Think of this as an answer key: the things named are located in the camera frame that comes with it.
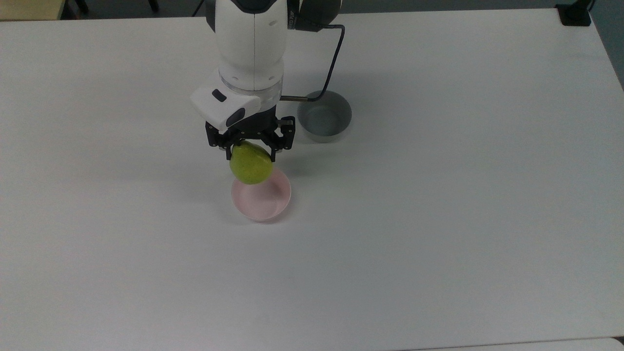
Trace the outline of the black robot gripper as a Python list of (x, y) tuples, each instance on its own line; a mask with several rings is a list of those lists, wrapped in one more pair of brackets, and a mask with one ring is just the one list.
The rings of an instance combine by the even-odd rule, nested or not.
[(209, 122), (205, 122), (209, 146), (224, 150), (226, 160), (232, 160), (234, 147), (243, 140), (260, 140), (270, 149), (271, 162), (275, 162), (276, 154), (281, 150), (293, 147), (296, 133), (295, 117), (276, 117), (276, 107), (262, 113), (256, 113), (220, 132)]

